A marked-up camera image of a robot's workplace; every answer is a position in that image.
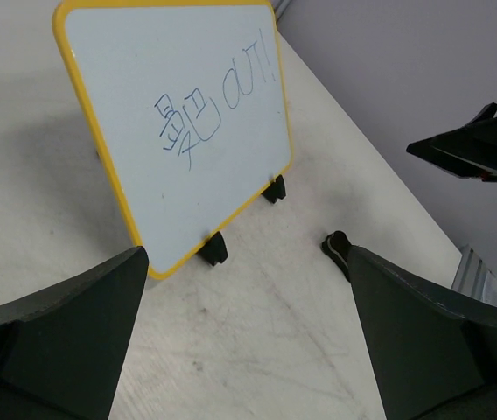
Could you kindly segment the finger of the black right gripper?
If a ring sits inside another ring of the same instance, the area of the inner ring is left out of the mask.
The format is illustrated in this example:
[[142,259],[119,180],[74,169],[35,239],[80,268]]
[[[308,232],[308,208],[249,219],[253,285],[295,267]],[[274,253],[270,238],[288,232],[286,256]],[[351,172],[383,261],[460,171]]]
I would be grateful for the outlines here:
[[496,113],[497,113],[497,103],[491,102],[491,103],[485,105],[482,108],[482,110],[471,121],[469,121],[465,125],[465,128],[477,126],[483,122],[490,121],[494,118]]
[[497,178],[497,115],[410,143],[406,151],[458,178]]

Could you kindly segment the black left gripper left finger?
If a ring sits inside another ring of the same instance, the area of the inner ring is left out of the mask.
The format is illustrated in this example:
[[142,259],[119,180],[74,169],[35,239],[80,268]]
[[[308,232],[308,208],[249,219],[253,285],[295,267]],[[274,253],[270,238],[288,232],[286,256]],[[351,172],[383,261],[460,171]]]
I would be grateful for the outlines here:
[[0,305],[0,419],[106,419],[149,259],[130,248]]

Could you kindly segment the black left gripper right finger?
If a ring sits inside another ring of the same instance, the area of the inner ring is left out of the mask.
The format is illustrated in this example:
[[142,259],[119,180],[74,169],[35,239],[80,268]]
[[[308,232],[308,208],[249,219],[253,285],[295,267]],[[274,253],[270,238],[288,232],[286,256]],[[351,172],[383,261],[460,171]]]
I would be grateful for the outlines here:
[[497,419],[497,307],[354,246],[350,283],[388,419]]

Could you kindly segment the black felt eraser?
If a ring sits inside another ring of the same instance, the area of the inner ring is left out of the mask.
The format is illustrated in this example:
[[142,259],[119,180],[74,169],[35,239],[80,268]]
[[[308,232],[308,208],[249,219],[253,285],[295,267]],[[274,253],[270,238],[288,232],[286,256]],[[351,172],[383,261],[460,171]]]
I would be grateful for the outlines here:
[[328,256],[335,265],[341,270],[345,279],[350,283],[349,269],[347,258],[352,243],[348,240],[347,235],[342,231],[335,231],[329,234],[320,244],[322,252]]

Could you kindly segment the yellow framed whiteboard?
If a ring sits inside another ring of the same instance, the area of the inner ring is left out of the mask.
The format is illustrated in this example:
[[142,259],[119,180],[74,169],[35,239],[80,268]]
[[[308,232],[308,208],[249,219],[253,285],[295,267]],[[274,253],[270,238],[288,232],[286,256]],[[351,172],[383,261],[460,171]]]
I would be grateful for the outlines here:
[[270,2],[63,1],[52,31],[152,277],[170,277],[290,167]]

